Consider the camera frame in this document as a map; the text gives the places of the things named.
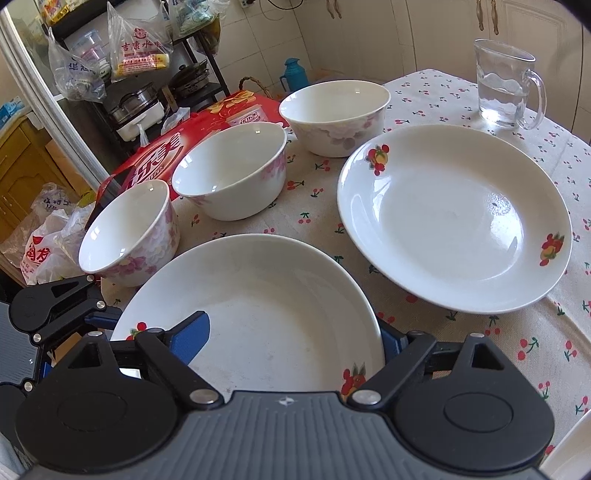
wooden cabinet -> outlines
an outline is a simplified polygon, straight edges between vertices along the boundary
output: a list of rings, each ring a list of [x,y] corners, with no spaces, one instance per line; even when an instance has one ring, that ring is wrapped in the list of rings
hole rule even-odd
[[[436,69],[476,82],[473,43],[490,37],[487,1],[408,1],[417,69]]]
[[[493,4],[486,0],[492,18]],[[567,130],[573,128],[579,98],[583,27],[554,0],[496,0],[498,35],[491,39],[521,48],[535,58],[535,70],[546,86],[546,115]],[[537,107],[535,87],[530,108]]]
[[[338,0],[341,18],[326,0],[296,8],[310,63],[346,77],[385,83],[403,75],[401,48],[390,0]]]
[[[76,198],[45,149],[50,136],[38,131],[26,117],[16,120],[0,139],[0,242],[31,212],[44,183],[65,187]]]

table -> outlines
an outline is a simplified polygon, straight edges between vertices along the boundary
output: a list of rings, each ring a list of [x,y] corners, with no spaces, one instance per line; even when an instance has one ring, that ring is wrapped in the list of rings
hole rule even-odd
[[[591,148],[549,119],[533,131],[493,128],[478,114],[476,85],[437,70],[385,86],[392,101],[384,131],[438,122],[476,128],[516,146],[554,180],[571,215],[574,242],[569,267],[547,298],[519,312],[482,316],[445,310],[408,294],[363,257],[340,223],[336,188],[345,159],[309,153],[293,135],[287,145],[287,184],[263,212],[220,222],[187,199],[173,202],[181,229],[178,254],[237,233],[289,236],[334,258],[361,286],[376,315],[403,332],[420,329],[447,341],[462,341],[470,332],[490,336],[554,412],[549,452],[587,412],[587,405],[591,408]],[[103,286],[106,301],[120,307],[134,292]]]

cabinet handle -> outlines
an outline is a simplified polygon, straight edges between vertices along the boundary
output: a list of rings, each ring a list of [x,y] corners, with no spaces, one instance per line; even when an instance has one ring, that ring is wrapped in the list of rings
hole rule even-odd
[[[483,15],[482,15],[482,0],[476,0],[476,16],[478,17],[478,27],[480,31],[484,31]]]
[[[340,14],[339,0],[335,0],[335,12],[339,16],[339,18],[343,18]]]
[[[330,7],[330,0],[326,0],[326,10],[328,11],[328,13],[330,13],[330,16],[333,18],[333,20],[335,19],[335,14],[332,13],[332,9]]]
[[[499,34],[499,15],[496,13],[496,0],[491,0],[492,24],[495,27],[495,35]]]

water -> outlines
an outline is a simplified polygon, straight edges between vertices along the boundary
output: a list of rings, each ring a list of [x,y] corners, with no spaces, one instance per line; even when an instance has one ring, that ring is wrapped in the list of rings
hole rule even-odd
[[[523,118],[527,93],[517,80],[503,80],[496,73],[478,74],[478,104],[482,118],[513,128]]]

white bowl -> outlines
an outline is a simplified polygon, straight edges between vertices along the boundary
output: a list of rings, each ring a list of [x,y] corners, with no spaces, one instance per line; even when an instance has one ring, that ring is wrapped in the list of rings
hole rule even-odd
[[[78,263],[87,273],[136,287],[170,262],[179,240],[167,183],[145,181],[100,213],[82,240]]]
[[[384,130],[386,87],[361,80],[317,83],[292,93],[279,113],[316,155],[347,157]]]
[[[193,147],[173,174],[175,192],[217,220],[264,210],[285,183],[287,133],[253,122],[223,130]]]

